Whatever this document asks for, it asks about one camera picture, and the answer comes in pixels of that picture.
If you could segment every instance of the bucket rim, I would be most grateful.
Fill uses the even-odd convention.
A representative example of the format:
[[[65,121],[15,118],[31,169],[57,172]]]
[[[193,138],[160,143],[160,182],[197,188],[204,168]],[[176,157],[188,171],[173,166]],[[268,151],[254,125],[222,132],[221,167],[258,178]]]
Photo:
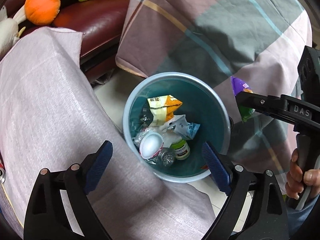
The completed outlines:
[[[155,176],[157,176],[158,178],[166,180],[166,181],[170,181],[170,182],[177,182],[177,183],[188,183],[188,182],[193,182],[193,181],[197,181],[200,179],[204,179],[205,177],[207,177],[211,174],[210,170],[204,171],[201,174],[197,174],[197,175],[191,176],[191,177],[175,177],[175,176],[167,175],[167,174],[164,174],[160,171],[153,169],[149,164],[147,164],[143,160],[143,158],[140,156],[139,152],[137,151],[137,149],[132,141],[132,137],[131,137],[131,133],[130,133],[130,126],[129,126],[129,118],[130,118],[130,112],[131,112],[133,103],[135,102],[137,95],[139,95],[141,91],[143,91],[146,87],[148,87],[152,83],[163,80],[164,78],[166,78],[166,79],[179,78],[179,79],[182,79],[185,81],[191,81],[193,84],[198,85],[198,86],[200,85],[199,87],[205,88],[210,94],[213,95],[213,97],[219,103],[219,105],[222,109],[223,115],[225,117],[225,119],[224,119],[224,122],[226,124],[225,129],[224,129],[225,136],[224,136],[224,140],[223,140],[223,144],[222,144],[222,150],[220,153],[224,154],[224,155],[227,154],[227,151],[229,148],[229,143],[230,143],[230,133],[231,132],[230,132],[229,116],[228,116],[227,110],[226,110],[222,100],[209,85],[207,85],[206,83],[204,83],[203,81],[201,81],[200,79],[198,79],[194,76],[191,76],[191,75],[188,75],[185,73],[180,73],[180,72],[164,72],[164,73],[155,74],[153,76],[146,78],[145,80],[143,80],[140,84],[138,84],[134,88],[134,90],[131,92],[131,94],[128,97],[128,100],[125,104],[124,113],[123,113],[123,117],[122,117],[122,130],[123,130],[124,139],[125,139],[127,145],[129,146],[129,148],[138,157],[140,162],[142,162],[144,165],[146,165],[153,172],[153,174]]]

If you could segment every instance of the purple and green snack bag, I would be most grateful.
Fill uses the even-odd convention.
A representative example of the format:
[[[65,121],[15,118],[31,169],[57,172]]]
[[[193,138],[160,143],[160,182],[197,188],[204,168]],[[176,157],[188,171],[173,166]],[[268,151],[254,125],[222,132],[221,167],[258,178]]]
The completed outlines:
[[[231,77],[231,84],[234,96],[241,91],[253,93],[250,86],[240,78]],[[242,122],[246,122],[254,113],[254,109],[244,106],[238,106],[238,110],[240,112]]]

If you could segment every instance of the tiled floor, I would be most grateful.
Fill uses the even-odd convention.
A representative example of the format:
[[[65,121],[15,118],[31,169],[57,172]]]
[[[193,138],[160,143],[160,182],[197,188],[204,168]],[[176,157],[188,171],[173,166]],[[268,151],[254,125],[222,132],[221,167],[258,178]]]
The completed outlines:
[[[113,120],[116,126],[122,128],[122,114],[126,100],[132,90],[142,81],[142,78],[134,76],[128,72],[119,70],[112,76],[111,80],[103,85],[94,88],[94,91],[105,109],[106,113]],[[190,183],[193,187],[201,192],[206,193],[211,200],[212,208],[216,215],[219,214],[226,195],[220,192],[215,183],[209,178]],[[251,196],[247,195],[243,210],[236,224],[235,231],[240,231],[247,217],[251,204]]]

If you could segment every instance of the blue sleeve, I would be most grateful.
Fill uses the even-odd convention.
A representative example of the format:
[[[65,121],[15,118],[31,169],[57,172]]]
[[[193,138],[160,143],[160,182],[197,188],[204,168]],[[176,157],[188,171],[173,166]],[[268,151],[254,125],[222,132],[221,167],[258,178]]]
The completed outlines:
[[[288,227],[289,227],[290,237],[295,232],[297,232],[299,227],[306,220],[310,211],[312,210],[313,206],[315,205],[316,201],[318,200],[318,197],[319,197],[319,195],[317,197],[315,197],[312,201],[310,201],[307,205],[305,205],[301,211],[296,211],[295,209],[288,207],[288,205],[287,205],[288,203],[286,201],[287,213],[288,213]]]

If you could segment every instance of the trash can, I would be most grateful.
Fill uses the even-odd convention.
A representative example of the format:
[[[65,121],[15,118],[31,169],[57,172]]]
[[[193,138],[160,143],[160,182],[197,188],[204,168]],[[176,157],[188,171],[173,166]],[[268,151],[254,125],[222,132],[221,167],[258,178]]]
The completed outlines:
[[[165,95],[172,95],[182,101],[182,106],[174,112],[175,115],[185,114],[188,122],[200,124],[195,138],[188,141],[190,156],[185,160],[176,160],[169,168],[144,161],[133,143],[133,138],[142,125],[141,111],[147,98]],[[227,154],[230,123],[221,99],[207,84],[187,74],[166,72],[145,79],[132,91],[124,108],[123,133],[130,149],[157,177],[171,182],[188,183],[210,174],[204,168],[206,163],[201,155],[205,141],[210,141],[219,153]]]

